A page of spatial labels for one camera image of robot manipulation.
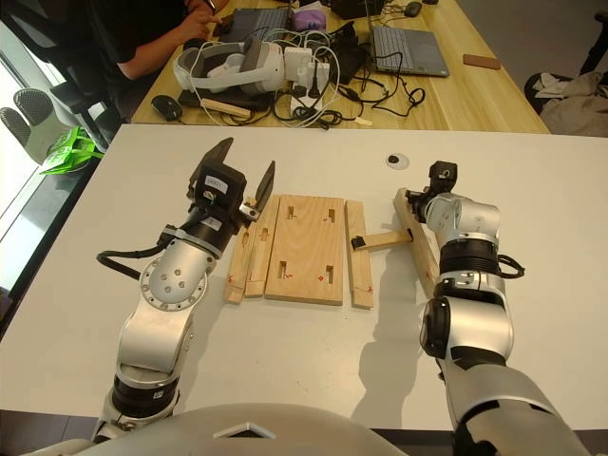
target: white table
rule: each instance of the white table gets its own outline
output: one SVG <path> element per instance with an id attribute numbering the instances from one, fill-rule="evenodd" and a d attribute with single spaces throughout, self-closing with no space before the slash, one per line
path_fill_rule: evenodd
<path id="1" fill-rule="evenodd" d="M 608 141 L 438 131 L 124 126 L 0 345 L 1 409 L 97 416 L 138 287 L 95 255 L 146 248 L 165 223 L 181 223 L 192 171 L 227 136 L 227 163 L 247 176 L 248 194 L 275 159 L 276 193 L 362 200 L 369 232 L 398 228 L 398 187 L 422 189 L 434 161 L 457 162 L 455 191 L 499 206 L 501 251 L 527 268 L 507 284 L 509 364 L 537 381 L 571 427 L 608 428 Z M 387 167 L 392 152 L 405 153 L 409 169 Z M 407 247 L 372 254 L 379 305 L 370 312 L 350 306 L 348 281 L 337 308 L 224 304 L 231 254 L 232 244 L 196 310 L 179 410 L 279 402 L 373 428 L 450 428 L 438 370 L 418 347 L 424 296 Z"/>

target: black shirt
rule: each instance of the black shirt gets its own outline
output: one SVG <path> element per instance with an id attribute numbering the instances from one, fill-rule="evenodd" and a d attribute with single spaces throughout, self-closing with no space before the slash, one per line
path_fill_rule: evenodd
<path id="1" fill-rule="evenodd" d="M 177 27 L 186 13 L 183 0 L 86 2 L 95 41 L 101 49 L 110 97 L 121 114 L 130 118 L 159 71 L 131 81 L 117 64 L 135 57 L 137 46 L 150 43 Z"/>

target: purple object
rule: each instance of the purple object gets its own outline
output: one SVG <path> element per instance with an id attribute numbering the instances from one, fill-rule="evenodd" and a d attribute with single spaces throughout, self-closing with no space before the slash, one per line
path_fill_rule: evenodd
<path id="1" fill-rule="evenodd" d="M 325 13 L 318 9 L 306 9 L 294 14 L 295 31 L 325 30 Z"/>

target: white vr headset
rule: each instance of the white vr headset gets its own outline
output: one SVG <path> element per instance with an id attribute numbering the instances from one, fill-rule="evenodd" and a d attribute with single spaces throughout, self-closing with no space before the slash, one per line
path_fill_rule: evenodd
<path id="1" fill-rule="evenodd" d="M 226 55 L 222 65 L 205 69 L 205 59 L 221 54 Z M 240 86 L 247 95 L 273 92 L 285 80 L 283 49 L 257 38 L 203 49 L 191 47 L 173 61 L 173 72 L 181 88 L 192 92 L 193 85 L 214 93 L 233 86 Z"/>

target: hand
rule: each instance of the hand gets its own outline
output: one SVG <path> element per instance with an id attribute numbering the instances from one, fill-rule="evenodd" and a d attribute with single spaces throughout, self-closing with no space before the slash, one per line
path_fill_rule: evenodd
<path id="1" fill-rule="evenodd" d="M 200 7 L 207 7 L 209 12 L 212 12 L 209 6 L 202 0 L 183 0 L 183 4 L 188 10 L 188 14 Z"/>
<path id="2" fill-rule="evenodd" d="M 185 43 L 192 38 L 200 38 L 206 40 L 209 36 L 209 28 L 207 24 L 215 22 L 221 24 L 221 19 L 217 16 L 212 16 L 204 9 L 195 9 L 188 14 L 181 22 L 178 29 L 180 31 L 180 42 Z"/>

